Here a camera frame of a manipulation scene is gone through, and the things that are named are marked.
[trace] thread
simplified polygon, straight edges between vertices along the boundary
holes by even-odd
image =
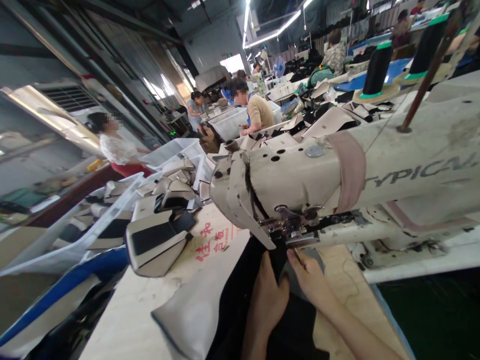
[[[375,51],[371,53],[368,70],[366,72],[365,85],[363,86],[360,98],[374,98],[382,94],[385,76],[389,70],[393,53],[394,48],[392,47],[391,41],[378,44]]]
[[[406,80],[422,78],[427,74],[447,28],[448,17],[449,15],[445,14],[432,19],[423,31],[409,74],[405,76]]]

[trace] fluorescent light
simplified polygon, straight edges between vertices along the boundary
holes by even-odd
[[[298,10],[291,18],[290,20],[288,20],[285,24],[283,24],[283,26],[280,28],[280,30],[278,30],[277,32],[274,32],[273,34],[267,36],[267,37],[264,37],[263,39],[260,39],[258,41],[255,41],[255,42],[252,42],[251,44],[248,44],[248,45],[245,45],[245,42],[243,42],[243,48],[244,49],[248,49],[248,48],[251,48],[252,46],[255,46],[255,45],[258,45],[258,44],[261,44],[267,40],[270,40],[270,39],[273,39],[274,37],[277,37],[279,36],[286,28],[288,28],[299,16],[300,14],[302,13],[301,10]]]
[[[276,36],[277,36],[277,33],[273,33],[273,34],[271,34],[271,35],[269,35],[269,36],[267,36],[267,37],[264,37],[264,38],[261,39],[261,40],[252,42],[251,44],[248,44],[248,45],[245,45],[244,49],[248,49],[248,48],[251,48],[252,46],[261,44],[261,43],[263,43],[263,42],[265,42],[265,41],[267,41],[267,40],[270,40],[270,39],[272,39],[272,38],[274,38],[274,37],[276,37]]]
[[[290,24],[293,23],[300,16],[301,13],[302,13],[302,11],[298,10],[295,13],[295,15],[293,15],[291,17],[290,20],[288,20],[285,24],[283,24],[283,26],[280,28],[280,30],[278,30],[277,36],[280,35],[286,28],[288,28],[290,26]]]
[[[305,3],[303,4],[303,10],[305,10],[307,8],[308,5],[310,5],[310,3],[312,2],[313,0],[306,0]]]

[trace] tan shirt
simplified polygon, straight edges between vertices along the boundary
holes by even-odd
[[[267,100],[259,95],[252,95],[246,106],[251,124],[261,124],[261,128],[269,128],[275,125],[274,112]]]

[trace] industrial sewing machine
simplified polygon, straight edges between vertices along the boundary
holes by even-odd
[[[466,38],[479,24],[477,15]],[[467,47],[464,40],[444,79]],[[436,85],[407,131],[407,112],[398,110],[282,149],[226,144],[211,198],[269,250],[280,241],[299,249],[356,243],[352,254],[368,269],[445,256],[446,240],[480,223],[479,99],[477,71]]]

